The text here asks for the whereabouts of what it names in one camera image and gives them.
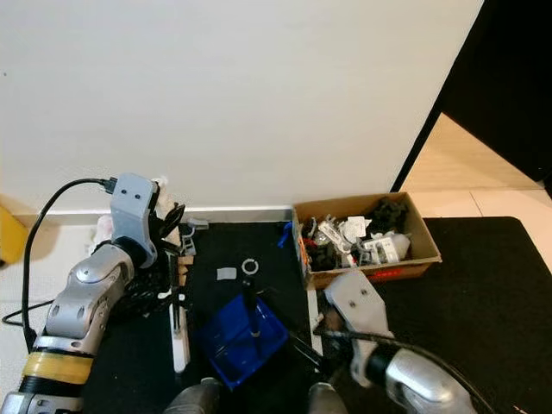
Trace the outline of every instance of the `metal ring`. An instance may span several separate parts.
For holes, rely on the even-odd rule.
[[[253,263],[255,265],[254,270],[246,270],[245,266],[249,263]],[[248,276],[252,276],[259,272],[259,263],[257,263],[257,260],[254,259],[245,259],[243,263],[241,264],[241,270]]]

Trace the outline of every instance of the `black mat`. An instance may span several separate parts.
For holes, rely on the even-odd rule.
[[[521,223],[508,217],[426,221],[443,263],[421,279],[377,285],[391,330],[456,365],[502,412],[552,410],[552,276]],[[306,300],[291,243],[274,244],[279,225],[215,225],[198,238],[189,287],[200,323],[239,288],[218,288],[217,267],[247,257],[261,265],[266,298],[291,329],[305,336]],[[168,321],[163,314],[113,327],[86,387],[85,412],[162,412],[181,386],[210,371],[196,349],[190,372],[172,373]],[[258,375],[223,395],[219,412],[305,413],[312,378],[284,350]],[[402,412],[378,389],[338,384],[349,412]]]

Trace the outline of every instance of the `cable connector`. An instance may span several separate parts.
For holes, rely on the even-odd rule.
[[[117,179],[114,177],[111,177],[110,179],[105,179],[103,181],[103,188],[105,189],[105,192],[107,192],[108,194],[113,194],[116,184],[117,184]]]

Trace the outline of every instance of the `white wall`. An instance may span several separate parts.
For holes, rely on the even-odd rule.
[[[193,206],[387,191],[481,3],[3,0],[3,203],[127,171]]]

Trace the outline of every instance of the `blue container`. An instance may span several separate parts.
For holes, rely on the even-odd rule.
[[[282,322],[257,298],[254,316],[260,335],[252,337],[249,318],[239,295],[198,331],[198,341],[213,367],[234,389],[284,345],[288,333]]]

